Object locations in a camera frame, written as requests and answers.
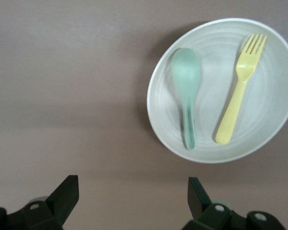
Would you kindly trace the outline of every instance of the yellow plastic fork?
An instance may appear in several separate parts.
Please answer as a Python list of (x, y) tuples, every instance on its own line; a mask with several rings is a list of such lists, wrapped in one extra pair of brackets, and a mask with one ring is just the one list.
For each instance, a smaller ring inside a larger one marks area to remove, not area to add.
[(235, 128), (246, 85), (254, 73), (267, 36), (252, 34), (236, 64), (238, 81), (216, 133), (216, 142), (229, 143)]

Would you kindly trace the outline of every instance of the spoon handle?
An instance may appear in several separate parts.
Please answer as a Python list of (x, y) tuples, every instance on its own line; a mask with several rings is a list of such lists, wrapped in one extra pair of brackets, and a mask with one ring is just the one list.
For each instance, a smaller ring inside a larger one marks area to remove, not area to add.
[(216, 142), (218, 144), (226, 145), (231, 139), (246, 85), (247, 81), (238, 80), (234, 93), (216, 133)]
[(187, 149), (195, 148), (193, 106), (190, 101), (182, 105), (184, 142)]

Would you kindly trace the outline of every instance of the plate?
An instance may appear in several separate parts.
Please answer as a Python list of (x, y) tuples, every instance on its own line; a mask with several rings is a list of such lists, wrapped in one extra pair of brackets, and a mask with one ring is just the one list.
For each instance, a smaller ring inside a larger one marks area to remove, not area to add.
[[(231, 141), (219, 145), (215, 134), (237, 81), (236, 60), (251, 34), (267, 35), (267, 40), (247, 85)], [(183, 144), (181, 104), (169, 65), (171, 55), (181, 47), (193, 49), (201, 59), (194, 150)], [(159, 140), (180, 157), (201, 163), (244, 157), (267, 143), (288, 118), (288, 44), (272, 28), (249, 19), (227, 18), (198, 26), (159, 60), (148, 87), (147, 110)]]

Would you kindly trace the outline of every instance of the spoon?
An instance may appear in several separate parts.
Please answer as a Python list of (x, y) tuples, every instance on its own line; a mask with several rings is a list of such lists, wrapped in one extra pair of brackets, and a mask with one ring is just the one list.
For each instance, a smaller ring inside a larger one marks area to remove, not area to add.
[(200, 59), (192, 49), (180, 48), (172, 58), (171, 71), (182, 105), (184, 144), (192, 150), (195, 148), (193, 107), (201, 80)]

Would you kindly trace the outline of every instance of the fork handle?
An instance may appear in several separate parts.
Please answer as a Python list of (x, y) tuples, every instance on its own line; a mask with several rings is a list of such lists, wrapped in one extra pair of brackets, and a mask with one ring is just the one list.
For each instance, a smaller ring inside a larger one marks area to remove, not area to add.
[(224, 113), (222, 121), (216, 133), (216, 142), (221, 145), (229, 143), (235, 128), (241, 102), (245, 92), (247, 81), (239, 80), (234, 93), (230, 99), (228, 107)]

